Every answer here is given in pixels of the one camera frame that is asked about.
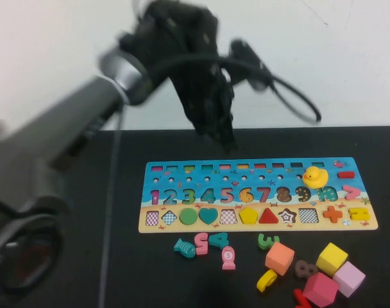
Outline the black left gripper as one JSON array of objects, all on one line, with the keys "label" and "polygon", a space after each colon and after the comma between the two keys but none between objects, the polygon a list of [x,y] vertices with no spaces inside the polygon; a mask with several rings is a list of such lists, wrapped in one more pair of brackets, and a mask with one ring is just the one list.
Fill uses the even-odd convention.
[{"label": "black left gripper", "polygon": [[237,152],[231,113],[234,94],[221,68],[184,65],[172,74],[172,83],[196,133],[209,136],[228,154]]}]

